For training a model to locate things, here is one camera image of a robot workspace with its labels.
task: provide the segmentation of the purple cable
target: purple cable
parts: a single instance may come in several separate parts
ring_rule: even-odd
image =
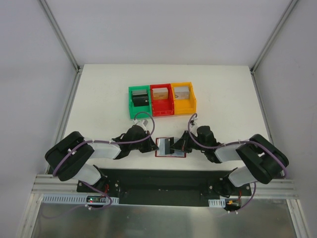
[[[90,189],[92,189],[93,191],[96,191],[96,192],[102,194],[104,197],[108,198],[109,201],[110,201],[110,203],[107,204],[107,205],[105,205],[105,206],[103,206],[103,207],[98,207],[98,208],[97,208],[97,207],[91,207],[91,206],[89,206],[88,204],[80,204],[80,205],[75,206],[75,207],[72,207],[72,208],[69,209],[68,211],[66,211],[66,212],[64,212],[64,213],[62,213],[62,214],[59,214],[59,215],[57,215],[57,216],[54,216],[54,217],[48,217],[48,216],[44,215],[44,214],[43,214],[43,208],[41,208],[41,212],[40,212],[41,216],[44,217],[45,219],[56,219],[56,218],[62,217],[62,216],[64,216],[64,215],[67,215],[67,214],[71,213],[72,211],[74,211],[74,210],[76,210],[77,208],[80,208],[80,207],[86,207],[86,206],[88,206],[91,210],[102,210],[102,209],[105,209],[105,208],[109,207],[109,206],[112,204],[112,199],[111,199],[111,197],[109,197],[108,194],[106,194],[105,192],[99,191],[98,189],[92,187],[90,184],[88,184],[88,183],[86,183],[86,182],[82,182],[82,183],[83,183],[84,185],[86,185],[87,187],[89,187]]]
[[[147,113],[147,112],[139,112],[139,113],[136,113],[135,116],[134,116],[134,119],[136,119],[137,115],[141,114],[141,113],[145,113],[147,114],[152,122],[153,122],[153,129],[151,131],[151,133],[144,137],[143,139],[140,139],[140,140],[135,140],[135,141],[124,141],[124,142],[112,142],[112,141],[107,141],[107,140],[87,140],[87,141],[83,141],[81,142],[80,144],[78,144],[77,146],[75,146],[61,161],[60,163],[56,166],[56,168],[54,169],[53,171],[53,176],[56,177],[56,174],[57,174],[57,171],[59,170],[59,168],[64,164],[64,162],[71,156],[72,153],[74,153],[75,151],[77,151],[78,148],[80,148],[81,146],[85,145],[85,144],[88,144],[88,143],[103,143],[103,144],[116,144],[116,145],[122,145],[122,144],[134,144],[134,143],[139,143],[139,142],[142,142],[144,140],[147,140],[148,138],[150,138],[153,133],[154,133],[154,130],[155,130],[155,122],[154,122],[154,119],[153,117]]]
[[[189,121],[188,121],[188,125],[187,125],[187,129],[188,129],[188,132],[189,132],[189,136],[192,138],[192,140],[197,144],[199,145],[200,147],[203,147],[205,149],[217,149],[217,148],[221,148],[221,147],[224,147],[224,146],[228,146],[228,145],[236,145],[236,144],[253,144],[253,145],[256,145],[258,147],[260,147],[264,152],[266,152],[268,155],[270,155],[280,166],[281,168],[284,170],[284,173],[285,175],[283,176],[283,178],[287,177],[288,176],[288,171],[286,169],[286,167],[283,165],[282,162],[280,162],[280,160],[275,156],[273,155],[272,152],[270,152],[268,149],[266,149],[264,146],[262,146],[261,144],[257,143],[257,142],[254,142],[254,141],[249,141],[249,140],[243,140],[243,141],[234,141],[234,142],[230,142],[230,143],[226,143],[226,144],[222,144],[222,145],[218,145],[218,146],[205,146],[205,145],[202,145],[200,144],[198,141],[196,141],[190,131],[190,122],[193,120],[193,118],[196,118],[197,117],[197,113],[194,113]]]
[[[254,182],[253,184],[254,184],[254,189],[253,189],[253,193],[252,193],[252,195],[251,195],[249,201],[247,201],[246,204],[244,204],[242,207],[240,207],[239,211],[240,211],[241,209],[245,208],[248,204],[250,204],[251,200],[254,198],[254,195],[256,194],[256,190],[257,190],[257,183]]]

